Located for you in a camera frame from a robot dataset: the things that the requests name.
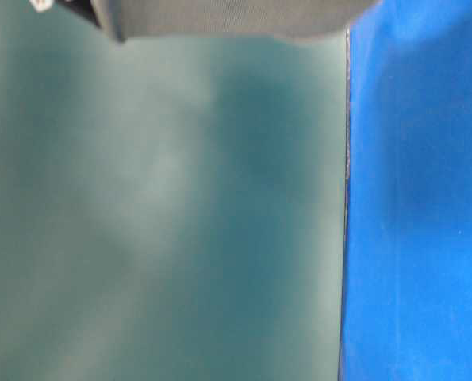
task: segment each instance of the dark edge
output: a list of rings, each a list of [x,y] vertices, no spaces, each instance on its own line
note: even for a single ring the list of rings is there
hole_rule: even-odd
[[[98,22],[98,18],[94,12],[91,0],[56,0],[56,2],[73,13],[78,14],[84,20],[87,20],[91,24],[100,28],[100,23]]]
[[[350,197],[350,90],[351,90],[351,42],[350,28],[346,34],[347,54],[347,85],[346,85],[346,112],[345,112],[345,208],[343,216],[343,275],[341,281],[341,319],[340,319],[340,348],[338,355],[338,381],[343,381],[343,323],[347,298],[347,243],[348,243],[348,199]]]

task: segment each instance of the blue fabric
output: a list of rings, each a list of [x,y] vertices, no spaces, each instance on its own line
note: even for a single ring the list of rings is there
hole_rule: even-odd
[[[472,0],[351,30],[341,378],[472,380]]]

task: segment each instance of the gray object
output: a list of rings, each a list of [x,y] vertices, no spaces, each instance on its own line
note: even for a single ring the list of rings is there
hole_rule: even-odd
[[[91,0],[117,40],[166,34],[311,38],[343,28],[374,0]]]

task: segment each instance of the teal surface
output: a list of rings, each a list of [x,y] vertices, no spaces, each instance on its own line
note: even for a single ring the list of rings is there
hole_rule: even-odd
[[[343,34],[0,1],[0,380],[335,380],[344,100]]]

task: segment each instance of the blue panel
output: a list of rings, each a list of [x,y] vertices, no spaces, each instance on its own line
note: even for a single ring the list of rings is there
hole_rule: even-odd
[[[472,380],[472,1],[351,31],[342,379]]]

